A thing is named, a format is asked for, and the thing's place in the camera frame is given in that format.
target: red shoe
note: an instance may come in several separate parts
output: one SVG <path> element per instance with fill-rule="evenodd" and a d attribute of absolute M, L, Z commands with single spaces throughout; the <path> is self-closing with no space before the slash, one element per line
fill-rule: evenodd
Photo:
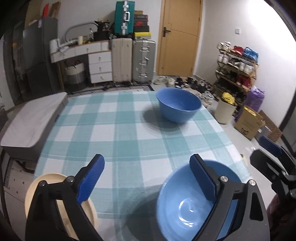
<path fill-rule="evenodd" d="M 242 84 L 242 88 L 245 90 L 250 89 L 251 87 L 251 79 L 249 77 L 244 76 L 244 82 Z"/>
<path fill-rule="evenodd" d="M 244 53 L 244 49 L 239 46 L 234 46 L 233 51 L 239 55 L 242 55 Z"/>
<path fill-rule="evenodd" d="M 239 77 L 237 78 L 237 83 L 236 84 L 241 86 L 243 82 L 244 82 L 243 76 L 239 75 Z"/>

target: beige plate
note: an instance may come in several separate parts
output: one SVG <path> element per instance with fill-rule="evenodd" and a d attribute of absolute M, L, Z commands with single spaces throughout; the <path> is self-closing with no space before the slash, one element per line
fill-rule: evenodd
<path fill-rule="evenodd" d="M 25 213 L 26 213 L 26 217 L 28 217 L 28 213 L 29 213 L 29 208 L 31 206 L 31 202 L 35 193 L 35 190 L 37 188 L 37 185 L 40 181 L 45 180 L 48 184 L 51 183 L 60 183 L 63 182 L 65 180 L 66 176 L 62 175 L 62 174 L 57 174 L 57 173 L 48 173 L 48 174 L 44 174 L 42 176 L 37 177 L 30 185 L 30 187 L 28 188 L 28 191 L 26 193 L 26 198 L 25 198 Z M 61 214 L 61 218 L 63 221 L 63 224 L 65 226 L 65 229 L 68 233 L 68 235 L 74 239 L 78 239 L 71 223 L 69 220 L 69 217 L 67 215 L 64 203 L 62 200 L 57 200 L 57 205 L 59 208 L 59 212 Z M 89 218 L 91 224 L 94 226 L 94 228 L 97 230 L 98 228 L 98 217 L 96 214 L 96 209 L 94 207 L 93 202 L 90 200 L 90 198 L 83 202 L 81 204 L 86 216 Z"/>

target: checkered tablecloth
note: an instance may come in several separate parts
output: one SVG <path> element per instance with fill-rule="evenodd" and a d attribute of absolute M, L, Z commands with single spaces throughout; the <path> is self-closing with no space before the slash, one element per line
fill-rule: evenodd
<path fill-rule="evenodd" d="M 163 240 L 155 220 L 158 191 L 192 154 L 217 160 L 246 181 L 249 172 L 220 125 L 204 108 L 185 124 L 163 118 L 153 91 L 113 92 L 70 100 L 39 158 L 35 177 L 66 176 L 95 154 L 105 169 L 92 194 L 98 232 L 107 240 Z"/>

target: blue bowl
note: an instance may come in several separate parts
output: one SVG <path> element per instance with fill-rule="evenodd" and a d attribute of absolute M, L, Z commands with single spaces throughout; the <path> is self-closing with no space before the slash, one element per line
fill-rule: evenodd
<path fill-rule="evenodd" d="M 204 161 L 219 176 L 241 182 L 229 167 L 211 160 Z M 207 200 L 189 164 L 177 169 L 163 184 L 157 200 L 156 218 L 161 233 L 168 241 L 191 241 L 210 214 L 214 203 Z M 237 200 L 232 200 L 217 239 L 227 235 Z"/>
<path fill-rule="evenodd" d="M 184 123 L 202 107 L 196 95 L 178 88 L 164 88 L 156 97 L 161 114 L 172 122 Z"/>

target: door lock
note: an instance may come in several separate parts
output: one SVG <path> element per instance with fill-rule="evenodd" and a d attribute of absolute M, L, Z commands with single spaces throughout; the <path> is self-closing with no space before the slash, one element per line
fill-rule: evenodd
<path fill-rule="evenodd" d="M 163 37 L 166 36 L 166 33 L 170 33 L 170 30 L 167 30 L 166 27 L 163 28 Z"/>

